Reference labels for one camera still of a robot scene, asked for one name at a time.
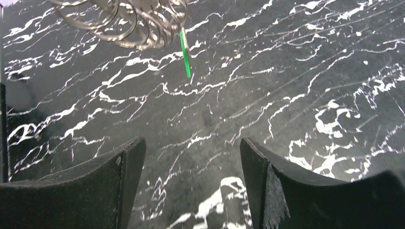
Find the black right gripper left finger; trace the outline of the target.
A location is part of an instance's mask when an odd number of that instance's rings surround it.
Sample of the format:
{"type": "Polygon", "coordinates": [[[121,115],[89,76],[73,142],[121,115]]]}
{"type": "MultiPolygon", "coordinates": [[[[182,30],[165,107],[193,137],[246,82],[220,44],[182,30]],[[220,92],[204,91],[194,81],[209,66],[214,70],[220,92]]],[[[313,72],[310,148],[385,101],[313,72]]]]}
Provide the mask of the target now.
{"type": "Polygon", "coordinates": [[[3,229],[126,229],[146,155],[138,136],[114,150],[42,177],[2,183],[3,229]]]}

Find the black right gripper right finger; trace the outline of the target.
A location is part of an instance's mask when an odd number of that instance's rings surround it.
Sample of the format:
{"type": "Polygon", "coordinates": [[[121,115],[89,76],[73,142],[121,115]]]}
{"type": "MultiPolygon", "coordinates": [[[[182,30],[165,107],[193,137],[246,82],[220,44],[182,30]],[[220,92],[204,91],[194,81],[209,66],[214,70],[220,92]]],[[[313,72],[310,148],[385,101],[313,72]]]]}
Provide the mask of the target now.
{"type": "Polygon", "coordinates": [[[247,137],[240,156],[255,229],[402,229],[405,173],[346,182],[322,176],[247,137]]]}

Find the green tagged key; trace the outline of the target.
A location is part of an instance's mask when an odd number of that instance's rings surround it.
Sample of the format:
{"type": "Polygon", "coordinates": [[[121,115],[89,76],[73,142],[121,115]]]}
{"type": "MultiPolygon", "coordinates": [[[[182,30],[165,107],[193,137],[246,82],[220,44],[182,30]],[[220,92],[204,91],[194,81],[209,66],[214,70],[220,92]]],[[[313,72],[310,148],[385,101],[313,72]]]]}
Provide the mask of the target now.
{"type": "Polygon", "coordinates": [[[183,53],[183,59],[184,59],[184,64],[185,64],[185,70],[186,70],[186,75],[187,78],[191,78],[191,69],[190,69],[190,54],[189,54],[189,46],[187,43],[187,38],[186,38],[186,31],[183,27],[181,27],[180,33],[180,41],[181,41],[181,48],[182,48],[182,53],[183,53]]]}

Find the round metal key organizer disc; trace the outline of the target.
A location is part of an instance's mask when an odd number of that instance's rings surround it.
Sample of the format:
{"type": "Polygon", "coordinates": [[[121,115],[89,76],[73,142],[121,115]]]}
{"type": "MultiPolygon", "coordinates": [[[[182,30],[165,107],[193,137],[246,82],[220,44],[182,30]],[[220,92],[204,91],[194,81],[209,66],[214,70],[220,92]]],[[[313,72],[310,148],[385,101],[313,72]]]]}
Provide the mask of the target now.
{"type": "Polygon", "coordinates": [[[188,18],[187,0],[52,0],[69,25],[101,41],[146,50],[175,41],[188,18]]]}

